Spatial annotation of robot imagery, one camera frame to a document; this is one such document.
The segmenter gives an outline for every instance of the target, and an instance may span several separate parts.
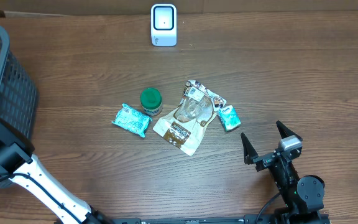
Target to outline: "green lid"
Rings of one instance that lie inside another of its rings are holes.
[[[140,95],[140,103],[142,103],[142,106],[146,109],[154,110],[161,105],[161,102],[161,94],[154,88],[147,88],[143,90]]]

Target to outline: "basket handle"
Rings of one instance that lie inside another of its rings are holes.
[[[7,34],[6,30],[1,26],[0,26],[0,38],[2,42],[1,52],[0,52],[0,81],[1,81],[5,69],[7,55],[9,53],[9,35]]]

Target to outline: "robotic arm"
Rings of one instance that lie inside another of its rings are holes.
[[[27,189],[53,211],[64,224],[328,224],[322,216],[324,182],[317,176],[299,178],[292,160],[299,157],[302,138],[277,121],[282,135],[273,153],[259,157],[244,133],[241,134],[246,164],[256,164],[257,171],[268,168],[279,194],[286,203],[273,215],[245,215],[231,218],[187,218],[140,220],[138,218],[110,219],[62,186],[33,154],[34,146],[18,130],[0,118],[0,182],[9,179]]]

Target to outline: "white and brown food bag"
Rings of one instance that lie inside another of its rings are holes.
[[[178,108],[161,117],[153,130],[192,156],[203,140],[206,127],[226,100],[196,80],[188,80]]]

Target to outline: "blue snack packet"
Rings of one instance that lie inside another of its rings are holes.
[[[223,127],[226,131],[233,130],[241,124],[236,110],[231,105],[220,109],[218,111],[218,116],[221,119]]]
[[[152,119],[149,116],[144,115],[123,103],[122,109],[117,113],[116,120],[111,122],[144,138],[144,131],[147,129],[149,122],[151,121]]]

